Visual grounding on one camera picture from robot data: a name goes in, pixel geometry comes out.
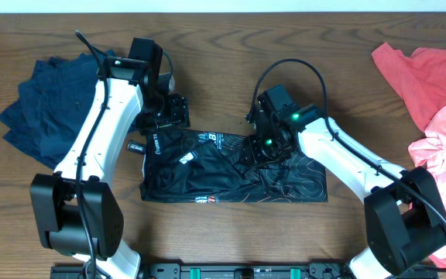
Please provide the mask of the black printed cycling jersey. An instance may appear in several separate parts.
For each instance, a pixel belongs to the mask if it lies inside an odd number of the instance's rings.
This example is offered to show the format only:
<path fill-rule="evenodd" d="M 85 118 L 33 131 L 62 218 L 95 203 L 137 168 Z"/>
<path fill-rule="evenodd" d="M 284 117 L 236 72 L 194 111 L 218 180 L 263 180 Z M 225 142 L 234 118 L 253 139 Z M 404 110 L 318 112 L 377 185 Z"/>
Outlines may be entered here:
<path fill-rule="evenodd" d="M 130 140 L 142 154 L 141 198 L 162 203 L 309 203 L 328 200 L 326 173 L 293 152 L 279 163 L 252 165 L 250 138 L 228 133 L 168 129 Z"/>

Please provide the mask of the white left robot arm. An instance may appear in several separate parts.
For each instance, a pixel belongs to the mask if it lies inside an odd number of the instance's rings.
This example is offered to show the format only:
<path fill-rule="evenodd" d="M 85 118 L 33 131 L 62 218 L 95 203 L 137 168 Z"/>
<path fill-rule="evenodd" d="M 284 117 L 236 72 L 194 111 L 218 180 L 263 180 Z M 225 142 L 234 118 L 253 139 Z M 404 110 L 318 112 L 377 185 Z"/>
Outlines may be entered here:
<path fill-rule="evenodd" d="M 30 198 L 42 247 L 82 261 L 74 278 L 137 278 L 141 256 L 123 240 L 124 216 L 112 193 L 115 165 L 136 120 L 166 128 L 172 78 L 162 57 L 106 57 L 80 132 L 52 174 L 37 174 Z"/>

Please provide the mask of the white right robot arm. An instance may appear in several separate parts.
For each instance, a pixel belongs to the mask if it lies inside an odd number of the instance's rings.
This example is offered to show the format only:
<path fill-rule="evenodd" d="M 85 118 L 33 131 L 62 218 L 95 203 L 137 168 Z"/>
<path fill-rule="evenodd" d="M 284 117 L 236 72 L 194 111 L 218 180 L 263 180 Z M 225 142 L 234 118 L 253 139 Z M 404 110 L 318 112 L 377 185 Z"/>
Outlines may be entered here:
<path fill-rule="evenodd" d="M 245 118 L 257 131 L 254 160 L 269 163 L 300 152 L 362 202 L 368 246 L 348 263 L 350 277 L 390 278 L 431 269 L 420 263 L 446 246 L 446 211 L 427 170 L 406 170 L 377 156 L 315 105 L 260 101 Z"/>

